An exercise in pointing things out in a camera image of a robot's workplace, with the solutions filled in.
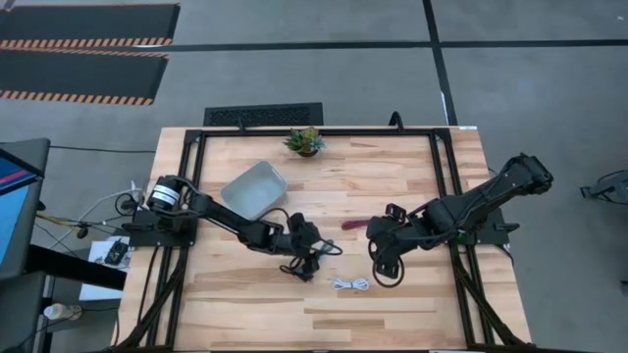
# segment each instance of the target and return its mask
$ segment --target small black device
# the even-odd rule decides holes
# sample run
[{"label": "small black device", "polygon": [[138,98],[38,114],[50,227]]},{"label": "small black device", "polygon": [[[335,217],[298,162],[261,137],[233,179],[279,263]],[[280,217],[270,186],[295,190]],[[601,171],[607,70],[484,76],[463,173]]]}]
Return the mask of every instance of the small black device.
[{"label": "small black device", "polygon": [[118,266],[129,251],[129,246],[120,239],[116,240],[105,257],[105,264]]}]

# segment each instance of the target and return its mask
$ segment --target floor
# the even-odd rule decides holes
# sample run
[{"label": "floor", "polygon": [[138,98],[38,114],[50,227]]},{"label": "floor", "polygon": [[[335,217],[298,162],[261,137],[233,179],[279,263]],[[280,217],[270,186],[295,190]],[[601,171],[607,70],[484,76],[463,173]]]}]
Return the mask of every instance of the floor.
[{"label": "floor", "polygon": [[[419,0],[181,2],[175,44],[430,39]],[[622,0],[432,3],[442,41],[628,39],[628,3]],[[460,125],[479,127],[490,165],[499,169],[525,151],[556,179],[548,194],[503,207],[509,221],[522,225],[511,248],[534,341],[624,352],[628,298],[619,280],[628,278],[625,210],[583,200],[579,187],[628,165],[628,47],[452,48],[443,55],[446,99]],[[154,105],[2,100],[0,140],[45,136],[56,145],[154,149],[162,126],[199,126],[205,107],[298,102],[323,102],[327,125],[380,125],[393,110],[407,125],[445,125],[442,84],[429,48],[173,53]],[[145,183],[151,163],[150,154],[55,149],[42,199],[50,214],[77,217],[93,200],[129,188],[131,180]],[[93,218],[114,215],[109,206]],[[38,229],[33,242],[52,244]],[[89,245],[75,237],[65,243]],[[113,317],[56,333],[53,352],[101,349],[112,326]]]}]

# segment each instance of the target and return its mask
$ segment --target white cable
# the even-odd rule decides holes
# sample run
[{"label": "white cable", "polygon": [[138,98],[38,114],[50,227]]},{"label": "white cable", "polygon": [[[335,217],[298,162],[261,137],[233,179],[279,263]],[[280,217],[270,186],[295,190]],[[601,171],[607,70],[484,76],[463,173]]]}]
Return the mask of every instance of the white cable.
[{"label": "white cable", "polygon": [[[93,206],[91,206],[91,207],[90,207],[90,208],[89,208],[89,209],[88,209],[85,213],[83,213],[83,214],[82,214],[82,216],[80,216],[80,217],[78,218],[78,220],[77,220],[77,221],[79,221],[79,222],[80,222],[80,221],[84,220],[84,218],[85,218],[85,217],[87,217],[87,216],[89,216],[89,214],[90,214],[90,213],[91,213],[91,212],[92,212],[92,211],[93,211],[96,207],[98,207],[98,205],[100,205],[103,201],[106,201],[106,200],[108,200],[108,199],[110,199],[110,198],[117,197],[117,196],[120,196],[120,195],[122,195],[122,194],[126,194],[126,193],[130,193],[131,195],[136,195],[136,193],[137,193],[137,192],[141,192],[141,189],[140,189],[140,188],[138,188],[138,187],[135,187],[135,183],[134,183],[134,182],[131,182],[131,188],[130,188],[129,190],[124,190],[124,191],[116,192],[116,193],[113,193],[113,194],[111,194],[111,195],[108,195],[108,196],[105,196],[105,197],[100,198],[98,201],[96,201],[96,203],[95,203]],[[71,230],[68,230],[68,231],[67,231],[65,234],[63,234],[63,235],[62,235],[59,239],[57,239],[57,241],[56,241],[54,244],[52,244],[52,245],[48,246],[48,249],[52,249],[53,247],[57,246],[57,244],[61,243],[61,241],[63,241],[63,239],[65,239],[66,237],[68,237],[68,235],[70,235],[71,233],[72,233],[72,231],[71,231]]]},{"label": "white cable", "polygon": [[368,279],[359,278],[354,280],[353,282],[345,282],[340,278],[336,278],[334,280],[334,284],[332,284],[332,288],[334,290],[342,290],[342,289],[358,289],[358,290],[367,290],[371,287],[371,283]]}]

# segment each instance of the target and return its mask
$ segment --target black stand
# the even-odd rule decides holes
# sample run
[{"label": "black stand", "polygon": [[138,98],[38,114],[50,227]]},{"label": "black stand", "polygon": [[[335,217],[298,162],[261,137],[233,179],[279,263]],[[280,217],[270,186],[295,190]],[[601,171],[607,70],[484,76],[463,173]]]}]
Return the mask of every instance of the black stand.
[{"label": "black stand", "polygon": [[90,263],[37,245],[28,247],[28,273],[43,271],[47,275],[74,279],[112,289],[123,290],[127,274],[106,266]]}]

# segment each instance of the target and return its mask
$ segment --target orange and black striped tape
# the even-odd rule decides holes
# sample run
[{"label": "orange and black striped tape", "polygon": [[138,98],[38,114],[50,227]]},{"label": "orange and black striped tape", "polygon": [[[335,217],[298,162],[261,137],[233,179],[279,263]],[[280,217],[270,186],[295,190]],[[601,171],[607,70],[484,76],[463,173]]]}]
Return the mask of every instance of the orange and black striped tape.
[{"label": "orange and black striped tape", "polygon": [[89,48],[107,46],[169,45],[172,38],[104,38],[104,39],[2,39],[0,48]]},{"label": "orange and black striped tape", "polygon": [[45,92],[24,92],[0,90],[0,98],[3,99],[27,99],[35,101],[49,102],[76,102],[76,103],[101,103],[101,104],[124,104],[124,105],[151,105],[153,100],[143,97],[124,96],[103,96],[87,94],[68,93],[45,93]]},{"label": "orange and black striped tape", "polygon": [[[84,50],[84,49],[26,49],[26,48],[0,48],[2,51],[15,52],[36,52],[36,53],[61,53],[71,55],[111,55],[111,56],[128,56],[128,57],[157,57],[169,60],[167,54],[163,53],[136,53],[136,52],[114,52],[101,50]],[[129,97],[117,95],[94,95],[94,94],[72,94],[61,92],[31,92],[0,89],[0,98],[2,99],[26,99],[36,101],[55,101],[55,102],[76,102],[76,103],[100,103],[100,104],[124,104],[124,105],[151,105],[152,98],[147,97]]]},{"label": "orange and black striped tape", "polygon": [[83,55],[118,55],[118,56],[135,56],[135,57],[159,57],[169,60],[168,54],[163,53],[144,53],[144,52],[114,52],[106,50],[85,50],[85,49],[55,49],[55,48],[2,48],[2,50],[21,50],[39,53],[62,53],[62,54],[83,54]]}]

